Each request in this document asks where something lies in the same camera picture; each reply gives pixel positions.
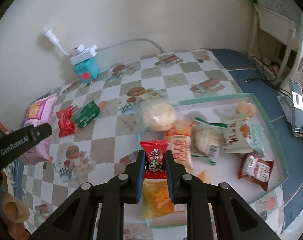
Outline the person's left hand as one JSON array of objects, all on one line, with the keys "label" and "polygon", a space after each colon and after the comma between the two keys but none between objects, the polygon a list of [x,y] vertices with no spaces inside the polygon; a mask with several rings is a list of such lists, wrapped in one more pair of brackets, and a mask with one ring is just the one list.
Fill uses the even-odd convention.
[{"label": "person's left hand", "polygon": [[23,222],[29,218],[29,211],[23,201],[4,191],[2,197],[2,210],[7,218],[6,224],[9,236],[12,239],[28,239],[30,233]]}]

